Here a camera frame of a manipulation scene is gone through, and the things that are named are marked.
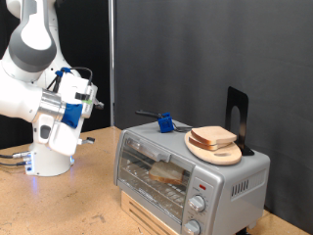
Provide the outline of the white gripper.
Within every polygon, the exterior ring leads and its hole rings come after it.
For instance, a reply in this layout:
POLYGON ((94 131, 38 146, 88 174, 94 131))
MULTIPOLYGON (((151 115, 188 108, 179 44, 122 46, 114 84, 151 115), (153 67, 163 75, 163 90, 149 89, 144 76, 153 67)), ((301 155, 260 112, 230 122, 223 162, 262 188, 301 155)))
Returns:
POLYGON ((51 150, 72 156, 76 145, 94 144, 95 138, 79 139, 83 121, 89 118, 93 106, 102 110, 96 100, 98 88, 86 78, 64 72, 57 92, 44 90, 33 123, 33 141, 51 150))

